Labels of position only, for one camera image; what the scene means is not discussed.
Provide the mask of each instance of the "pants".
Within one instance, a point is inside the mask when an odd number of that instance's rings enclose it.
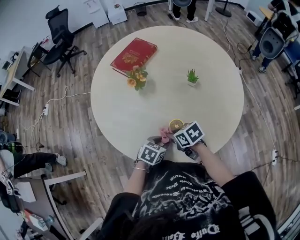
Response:
[[[45,168],[46,163],[55,163],[56,155],[52,153],[36,152],[32,154],[13,153],[15,169],[14,178],[18,178],[31,171]]]
[[[265,29],[268,29],[269,27],[271,26],[271,23],[269,22],[267,25],[266,25],[266,28]],[[262,52],[259,48],[259,44],[261,43],[261,39],[262,39],[262,36],[260,36],[258,38],[258,44],[256,45],[255,49],[254,49],[254,52],[253,52],[253,55],[255,57],[258,57]],[[267,68],[268,65],[273,61],[273,59],[267,59],[267,58],[264,58],[263,61],[262,61],[262,67],[264,68]]]
[[[178,7],[177,5],[173,4],[173,14],[174,16],[180,17],[180,9],[181,7]],[[191,4],[188,5],[187,7],[187,19],[188,20],[193,20],[194,19],[194,14],[196,11],[196,0],[192,0]]]
[[[254,49],[253,55],[254,55],[255,57],[258,57],[258,56],[262,53],[261,50],[260,50],[260,48],[259,48],[260,42],[261,42],[261,41],[259,40],[259,43],[256,45],[256,47],[255,47],[255,49]],[[262,67],[267,68],[268,65],[269,65],[272,61],[273,61],[273,59],[263,58],[263,60],[262,60]]]

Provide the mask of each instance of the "white cable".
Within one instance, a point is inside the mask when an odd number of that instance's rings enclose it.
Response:
[[[71,96],[67,96],[67,90],[68,90],[68,86],[65,86],[65,95],[62,97],[62,98],[58,98],[58,99],[50,99],[47,104],[50,102],[50,101],[57,101],[57,100],[62,100],[64,98],[70,98],[70,97],[74,97],[74,96],[77,96],[77,95],[84,95],[84,94],[89,94],[90,92],[85,92],[85,93],[76,93],[74,95],[71,95]],[[24,129],[25,131],[28,131],[31,127],[33,127],[32,131],[31,131],[31,135],[30,135],[30,140],[29,140],[29,145],[31,143],[31,138],[32,138],[32,134],[33,134],[33,131],[34,131],[34,128],[36,127],[36,125],[43,119],[43,113],[44,111],[41,113],[41,115],[39,116],[37,122],[33,125],[31,125],[30,127],[24,127],[22,124],[20,124]]]
[[[259,104],[258,104],[256,98],[255,98],[254,95],[252,94],[250,88],[249,88],[248,85],[246,84],[246,81],[245,81],[245,79],[244,79],[244,76],[243,76],[242,72],[240,73],[240,75],[242,76],[242,79],[243,79],[243,81],[244,81],[245,86],[248,88],[248,91],[250,92],[252,98],[254,99],[254,101],[256,102],[256,104],[257,104],[257,106],[258,106],[258,108],[259,108],[259,111],[260,111],[261,114],[262,114],[262,118],[263,118],[263,120],[264,120],[264,122],[266,123],[266,126],[267,126],[267,128],[268,128],[268,131],[269,131],[269,134],[270,134],[270,138],[271,138],[271,141],[272,141],[272,143],[273,143],[273,147],[274,147],[274,149],[276,150],[276,147],[275,147],[275,144],[274,144],[272,135],[271,135],[271,131],[270,131],[269,125],[268,125],[268,123],[267,123],[265,117],[263,116],[263,112],[262,112],[262,110],[261,110],[261,108],[260,108],[260,106],[259,106]]]
[[[227,51],[227,53],[228,53],[228,52],[230,51],[231,43],[230,43],[230,41],[229,41],[229,39],[228,39],[228,36],[227,36],[226,31],[225,31],[225,27],[224,27],[224,25],[223,25],[223,22],[222,22],[222,20],[221,20],[220,18],[219,18],[219,21],[220,21],[221,24],[222,24],[222,27],[223,27],[224,33],[225,33],[225,35],[226,35],[227,41],[229,42],[229,47],[228,47],[228,51]]]

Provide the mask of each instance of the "bracelet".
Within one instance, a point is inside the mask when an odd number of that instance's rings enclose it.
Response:
[[[146,173],[149,173],[146,169],[143,169],[143,168],[134,167],[134,169],[142,170],[142,171],[145,171]]]

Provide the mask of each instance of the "round table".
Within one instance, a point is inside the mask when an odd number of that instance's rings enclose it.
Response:
[[[139,91],[128,87],[127,78],[110,66],[134,38],[158,47],[146,64],[146,86]],[[189,69],[199,76],[195,87],[187,83]],[[226,51],[199,32],[175,26],[146,28],[117,42],[95,71],[90,98],[103,135],[132,159],[148,137],[159,135],[159,128],[173,119],[196,120],[207,146],[217,152],[235,132],[244,105],[239,72]],[[175,144],[165,159],[193,161]]]

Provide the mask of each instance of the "trash bin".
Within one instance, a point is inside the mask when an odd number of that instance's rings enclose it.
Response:
[[[137,2],[133,5],[135,7],[136,14],[139,17],[145,16],[147,14],[146,3],[145,2]]]

